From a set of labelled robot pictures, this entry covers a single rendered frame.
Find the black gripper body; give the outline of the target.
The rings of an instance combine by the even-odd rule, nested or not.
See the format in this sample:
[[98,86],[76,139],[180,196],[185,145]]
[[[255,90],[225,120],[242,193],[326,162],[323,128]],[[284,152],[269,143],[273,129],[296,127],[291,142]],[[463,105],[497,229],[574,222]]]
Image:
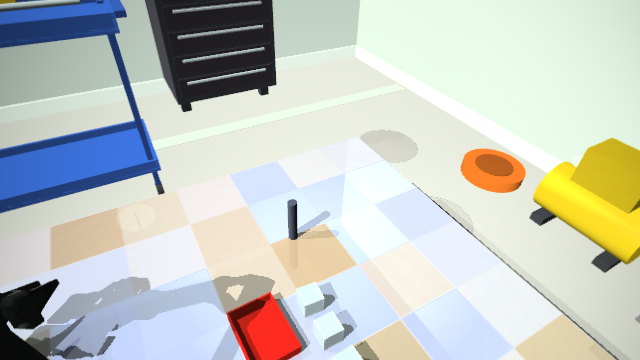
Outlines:
[[[44,318],[26,291],[16,291],[4,297],[0,303],[2,324],[10,322],[14,329],[33,330]],[[9,329],[10,330],[10,329]]]

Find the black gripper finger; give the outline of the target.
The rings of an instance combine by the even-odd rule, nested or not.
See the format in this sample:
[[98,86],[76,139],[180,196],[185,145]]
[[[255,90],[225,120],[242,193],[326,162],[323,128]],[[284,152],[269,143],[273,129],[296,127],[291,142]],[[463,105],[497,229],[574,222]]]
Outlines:
[[[35,287],[40,286],[40,285],[41,285],[41,284],[40,284],[40,282],[37,280],[37,281],[34,281],[34,282],[31,282],[31,283],[28,283],[28,284],[26,284],[26,285],[23,285],[23,286],[21,286],[21,287],[18,287],[18,288],[16,288],[16,289],[13,289],[13,290],[24,290],[24,291],[29,291],[29,290],[31,290],[31,289],[33,289],[33,288],[35,288]],[[5,293],[0,293],[0,303],[1,303],[1,301],[2,301],[2,299],[3,299],[4,297],[8,296],[9,294],[12,294],[12,293],[13,293],[13,290],[10,290],[10,291],[5,292]]]
[[52,296],[52,294],[54,293],[54,291],[56,290],[59,284],[60,282],[58,279],[53,279],[38,287],[35,287],[29,291],[26,291],[31,297],[31,299],[33,300],[33,302],[35,303],[40,313],[42,312],[46,303],[48,302],[48,300],[50,299],[50,297]]

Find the black cylinder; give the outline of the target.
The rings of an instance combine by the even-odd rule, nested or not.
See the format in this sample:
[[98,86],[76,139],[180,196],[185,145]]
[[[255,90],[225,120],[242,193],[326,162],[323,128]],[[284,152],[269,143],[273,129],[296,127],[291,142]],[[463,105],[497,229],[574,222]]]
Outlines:
[[290,199],[287,201],[288,211],[288,237],[291,240],[295,240],[298,237],[297,226],[297,201]]

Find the red tray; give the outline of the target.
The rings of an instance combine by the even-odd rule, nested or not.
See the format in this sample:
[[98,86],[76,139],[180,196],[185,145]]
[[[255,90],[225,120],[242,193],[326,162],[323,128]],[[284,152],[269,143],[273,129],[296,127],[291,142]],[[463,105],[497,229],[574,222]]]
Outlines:
[[246,360],[289,360],[302,353],[271,293],[226,314]]

